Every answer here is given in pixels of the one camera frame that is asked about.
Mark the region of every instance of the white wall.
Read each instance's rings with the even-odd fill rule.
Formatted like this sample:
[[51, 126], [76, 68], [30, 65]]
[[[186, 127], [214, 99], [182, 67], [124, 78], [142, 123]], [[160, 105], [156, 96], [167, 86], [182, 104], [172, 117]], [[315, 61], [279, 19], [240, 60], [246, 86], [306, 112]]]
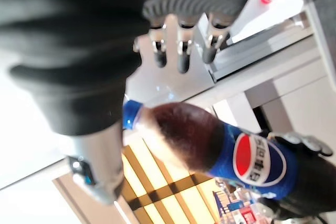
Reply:
[[27, 179], [0, 190], [0, 223], [81, 222], [51, 180]]

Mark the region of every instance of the cola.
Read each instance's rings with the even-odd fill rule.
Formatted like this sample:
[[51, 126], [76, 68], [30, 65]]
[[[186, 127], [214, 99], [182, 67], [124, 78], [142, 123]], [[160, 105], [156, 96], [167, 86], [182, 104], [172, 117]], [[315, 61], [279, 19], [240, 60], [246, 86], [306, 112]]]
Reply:
[[163, 162], [236, 181], [290, 217], [336, 210], [336, 167], [322, 157], [332, 151], [313, 137], [266, 139], [188, 103], [149, 109], [128, 101], [123, 116], [123, 126], [137, 130]]

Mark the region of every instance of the blue bottle label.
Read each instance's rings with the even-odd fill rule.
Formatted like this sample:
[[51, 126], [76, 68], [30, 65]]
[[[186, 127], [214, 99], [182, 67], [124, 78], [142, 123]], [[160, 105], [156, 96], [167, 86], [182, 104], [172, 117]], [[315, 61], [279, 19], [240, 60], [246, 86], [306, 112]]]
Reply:
[[267, 198], [281, 199], [293, 189], [295, 154], [286, 147], [224, 123], [222, 152], [209, 174], [227, 178]]
[[252, 186], [272, 186], [286, 173], [286, 159], [277, 146], [258, 135], [240, 133], [233, 152], [233, 169]]

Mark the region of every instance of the bottle cap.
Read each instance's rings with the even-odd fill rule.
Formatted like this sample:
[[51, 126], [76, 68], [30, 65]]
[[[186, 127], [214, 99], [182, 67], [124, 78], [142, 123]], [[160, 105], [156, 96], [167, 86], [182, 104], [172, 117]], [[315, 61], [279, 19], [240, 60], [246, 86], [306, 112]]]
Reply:
[[126, 102], [123, 106], [122, 113], [122, 127], [124, 129], [133, 129], [133, 123], [136, 118], [136, 115], [138, 114], [140, 108], [143, 106], [142, 103], [136, 102], [133, 100], [129, 100]]

